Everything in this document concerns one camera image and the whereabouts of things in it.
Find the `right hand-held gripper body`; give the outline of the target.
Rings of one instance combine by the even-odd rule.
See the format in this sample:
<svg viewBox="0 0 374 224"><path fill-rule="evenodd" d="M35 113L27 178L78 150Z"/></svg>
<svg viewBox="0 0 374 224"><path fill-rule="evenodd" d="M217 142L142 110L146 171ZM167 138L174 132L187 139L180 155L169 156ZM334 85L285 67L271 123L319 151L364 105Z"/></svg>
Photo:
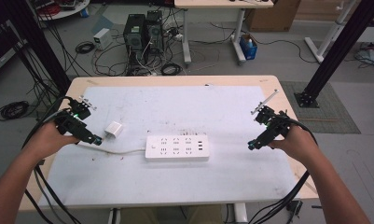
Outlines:
<svg viewBox="0 0 374 224"><path fill-rule="evenodd" d="M265 147L278 135L286 137L288 134L291 119L285 112L280 111L278 114L276 114L272 108L267 106L267 102L271 100L278 92L278 90L275 90L274 93L272 93L263 102L260 102L256 109L251 112L252 115L256 114L256 122L266 126L266 130L256 138L257 142L254 145L255 147Z"/></svg>

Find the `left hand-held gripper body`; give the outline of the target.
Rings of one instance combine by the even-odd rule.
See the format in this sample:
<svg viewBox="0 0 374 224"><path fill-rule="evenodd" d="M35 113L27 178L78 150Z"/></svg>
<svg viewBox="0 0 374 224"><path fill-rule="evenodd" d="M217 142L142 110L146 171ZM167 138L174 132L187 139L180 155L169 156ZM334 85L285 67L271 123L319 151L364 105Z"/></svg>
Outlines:
<svg viewBox="0 0 374 224"><path fill-rule="evenodd" d="M70 133L82 142L92 144L95 135L87 129L87 124L83 122L90 116L90 105L87 102L79 102L66 96L69 101L68 107L58 111L54 115L54 122L60 134Z"/></svg>

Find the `white charger plug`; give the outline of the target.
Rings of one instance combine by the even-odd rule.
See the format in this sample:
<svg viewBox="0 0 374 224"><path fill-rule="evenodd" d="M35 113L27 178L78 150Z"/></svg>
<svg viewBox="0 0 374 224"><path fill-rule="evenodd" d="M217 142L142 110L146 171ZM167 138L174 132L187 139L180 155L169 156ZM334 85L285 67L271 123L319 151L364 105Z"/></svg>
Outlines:
<svg viewBox="0 0 374 224"><path fill-rule="evenodd" d="M104 130L104 133L108 136L117 138L123 130L121 123L112 121Z"/></svg>

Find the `white power strip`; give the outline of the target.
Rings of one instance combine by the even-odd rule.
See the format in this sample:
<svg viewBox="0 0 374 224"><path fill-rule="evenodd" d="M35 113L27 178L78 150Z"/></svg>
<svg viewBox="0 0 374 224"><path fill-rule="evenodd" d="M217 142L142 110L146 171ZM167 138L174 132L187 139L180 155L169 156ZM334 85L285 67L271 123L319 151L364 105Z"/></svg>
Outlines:
<svg viewBox="0 0 374 224"><path fill-rule="evenodd" d="M208 161L207 135L150 135L146 139L148 161Z"/></svg>

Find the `person's left hand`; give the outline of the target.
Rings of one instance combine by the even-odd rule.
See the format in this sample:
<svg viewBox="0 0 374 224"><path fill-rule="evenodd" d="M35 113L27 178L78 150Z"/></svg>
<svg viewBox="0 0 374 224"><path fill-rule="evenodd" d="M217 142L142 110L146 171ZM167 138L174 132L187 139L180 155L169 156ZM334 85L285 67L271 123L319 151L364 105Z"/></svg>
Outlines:
<svg viewBox="0 0 374 224"><path fill-rule="evenodd" d="M51 121L38 129L23 147L22 152L38 161L58 152L66 145L77 142L78 139L72 135L60 134L56 124Z"/></svg>

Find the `person's right hand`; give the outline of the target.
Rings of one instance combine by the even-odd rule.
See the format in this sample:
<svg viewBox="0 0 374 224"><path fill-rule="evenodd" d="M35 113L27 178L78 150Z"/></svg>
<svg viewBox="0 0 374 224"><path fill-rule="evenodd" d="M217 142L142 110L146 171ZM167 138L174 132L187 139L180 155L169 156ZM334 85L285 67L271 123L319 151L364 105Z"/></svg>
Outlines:
<svg viewBox="0 0 374 224"><path fill-rule="evenodd" d="M310 133L297 125L290 127L283 140L273 140L269 146L283 150L288 156L304 165L309 165L316 156L320 155L320 148Z"/></svg>

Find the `grey floor mat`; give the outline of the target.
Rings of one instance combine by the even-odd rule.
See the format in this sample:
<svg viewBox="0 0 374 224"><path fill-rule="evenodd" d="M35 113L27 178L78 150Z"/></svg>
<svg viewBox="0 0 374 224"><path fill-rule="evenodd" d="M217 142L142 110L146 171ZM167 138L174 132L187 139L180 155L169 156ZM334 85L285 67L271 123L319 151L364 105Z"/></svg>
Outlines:
<svg viewBox="0 0 374 224"><path fill-rule="evenodd" d="M316 99L318 106L313 107L299 106L295 96L296 93L304 90L307 86L306 82L281 81L281 85L297 119L312 132L361 133L329 83L324 86Z"/></svg>

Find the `white table mat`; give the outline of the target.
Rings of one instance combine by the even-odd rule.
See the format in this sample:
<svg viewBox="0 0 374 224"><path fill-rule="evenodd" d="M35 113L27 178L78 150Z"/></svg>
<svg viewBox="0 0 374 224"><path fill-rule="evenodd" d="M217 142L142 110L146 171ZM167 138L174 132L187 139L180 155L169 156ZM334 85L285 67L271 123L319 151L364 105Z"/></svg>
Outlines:
<svg viewBox="0 0 374 224"><path fill-rule="evenodd" d="M102 135L118 121L123 130L99 150L66 146L47 181L73 206L236 203L283 198L296 184L286 155L248 149L264 126L252 110L265 96L258 86L91 87L95 105L86 122ZM148 161L150 135L207 135L208 161Z"/></svg>

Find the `black metal pillar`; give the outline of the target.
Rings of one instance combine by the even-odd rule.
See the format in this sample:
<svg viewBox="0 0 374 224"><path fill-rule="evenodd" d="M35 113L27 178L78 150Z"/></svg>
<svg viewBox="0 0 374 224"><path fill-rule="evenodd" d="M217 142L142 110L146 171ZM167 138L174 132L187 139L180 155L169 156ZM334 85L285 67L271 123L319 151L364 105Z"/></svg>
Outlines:
<svg viewBox="0 0 374 224"><path fill-rule="evenodd" d="M373 19L374 0L361 0L306 88L294 93L299 107L318 106L316 99L320 91Z"/></svg>
<svg viewBox="0 0 374 224"><path fill-rule="evenodd" d="M65 95L71 81L38 25L36 16L26 0L0 0L17 31L30 44L35 55L46 68L60 95Z"/></svg>

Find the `small white box device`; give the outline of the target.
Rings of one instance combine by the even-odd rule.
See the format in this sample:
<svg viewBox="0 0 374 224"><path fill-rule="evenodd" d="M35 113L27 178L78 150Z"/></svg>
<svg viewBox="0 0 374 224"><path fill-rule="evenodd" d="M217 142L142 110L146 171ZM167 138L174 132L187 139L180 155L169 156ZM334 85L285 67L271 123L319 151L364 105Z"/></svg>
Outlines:
<svg viewBox="0 0 374 224"><path fill-rule="evenodd" d="M93 36L94 43L97 49L106 49L113 41L110 30L103 28L96 35Z"/></svg>

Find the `wooden table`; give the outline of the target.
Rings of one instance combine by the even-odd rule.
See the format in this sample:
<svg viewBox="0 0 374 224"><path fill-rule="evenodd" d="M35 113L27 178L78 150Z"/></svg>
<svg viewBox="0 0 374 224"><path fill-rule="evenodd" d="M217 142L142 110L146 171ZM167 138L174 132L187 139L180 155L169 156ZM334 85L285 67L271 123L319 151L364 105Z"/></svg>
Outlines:
<svg viewBox="0 0 374 224"><path fill-rule="evenodd" d="M294 109L291 106L287 95L285 94L284 87L276 76L273 75L257 75L257 76L172 76L172 77L77 77L75 78L66 92L70 97L78 97L82 95L88 87L185 87L185 86L259 86L262 89L263 95L269 97L274 90L279 92L274 99L270 100L268 106L275 110L288 111L290 118L296 119ZM302 164L296 160L287 158L294 177L301 177L304 170ZM33 181L31 175L28 183L28 189L35 200L41 197L37 184ZM309 177L307 182L302 185L299 192L300 199L313 199L318 198L317 190L312 183L312 178ZM27 196L23 196L20 212L34 211L34 207Z"/></svg>

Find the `white metal stand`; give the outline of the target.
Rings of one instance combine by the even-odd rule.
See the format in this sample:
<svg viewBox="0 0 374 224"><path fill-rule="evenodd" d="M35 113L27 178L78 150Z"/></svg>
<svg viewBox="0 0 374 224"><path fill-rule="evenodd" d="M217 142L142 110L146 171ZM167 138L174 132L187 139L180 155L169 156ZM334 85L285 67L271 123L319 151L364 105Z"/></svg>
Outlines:
<svg viewBox="0 0 374 224"><path fill-rule="evenodd" d="M334 42L342 29L345 27L347 21L346 18L351 13L352 9L356 5L357 0L342 0L337 6L337 10L340 11L339 16L334 20L329 31L326 33L326 36L319 47L317 47L310 37L305 37L304 42L307 47L310 49L312 55L318 63L321 63L324 60L324 53L328 49L329 45Z"/></svg>

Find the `black computer tower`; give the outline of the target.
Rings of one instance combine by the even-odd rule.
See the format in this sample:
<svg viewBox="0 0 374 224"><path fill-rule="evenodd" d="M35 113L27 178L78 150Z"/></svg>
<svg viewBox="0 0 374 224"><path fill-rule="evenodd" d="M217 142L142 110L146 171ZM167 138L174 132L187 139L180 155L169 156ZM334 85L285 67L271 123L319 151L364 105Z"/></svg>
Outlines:
<svg viewBox="0 0 374 224"><path fill-rule="evenodd" d="M144 14L130 14L123 31L124 42L131 64L145 63L146 27Z"/></svg>
<svg viewBox="0 0 374 224"><path fill-rule="evenodd" d="M149 37L149 53L153 55L163 52L162 11L148 10L146 17L146 28Z"/></svg>

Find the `cardboard box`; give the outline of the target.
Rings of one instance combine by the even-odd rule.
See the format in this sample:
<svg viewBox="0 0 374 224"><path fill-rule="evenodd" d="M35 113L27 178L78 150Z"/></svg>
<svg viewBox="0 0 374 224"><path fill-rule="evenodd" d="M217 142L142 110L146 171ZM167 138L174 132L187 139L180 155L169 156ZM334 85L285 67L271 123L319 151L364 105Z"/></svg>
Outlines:
<svg viewBox="0 0 374 224"><path fill-rule="evenodd" d="M246 25L251 32L288 32L301 0L272 0L271 8L249 9Z"/></svg>

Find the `round white table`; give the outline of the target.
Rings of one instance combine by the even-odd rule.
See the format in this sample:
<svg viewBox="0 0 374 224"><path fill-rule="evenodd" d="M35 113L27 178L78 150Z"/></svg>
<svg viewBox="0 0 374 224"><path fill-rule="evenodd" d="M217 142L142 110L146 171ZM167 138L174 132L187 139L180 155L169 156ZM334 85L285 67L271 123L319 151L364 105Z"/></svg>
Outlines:
<svg viewBox="0 0 374 224"><path fill-rule="evenodd" d="M30 0L30 3L38 19L52 21L77 13L87 16L90 0Z"/></svg>

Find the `white-legged wooden desk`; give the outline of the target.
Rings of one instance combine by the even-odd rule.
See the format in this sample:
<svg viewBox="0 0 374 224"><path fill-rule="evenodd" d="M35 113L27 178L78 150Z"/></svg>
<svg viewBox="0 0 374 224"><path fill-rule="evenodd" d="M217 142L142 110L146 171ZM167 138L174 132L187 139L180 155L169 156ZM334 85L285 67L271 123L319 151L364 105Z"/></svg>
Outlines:
<svg viewBox="0 0 374 224"><path fill-rule="evenodd" d="M245 11L248 8L271 8L274 3L271 0L174 0L174 6L183 11L182 50L184 63L189 66L192 63L188 41L188 11L191 8L237 8L239 10L234 36L230 41L237 56L237 63L242 64L246 62L246 58L239 41Z"/></svg>

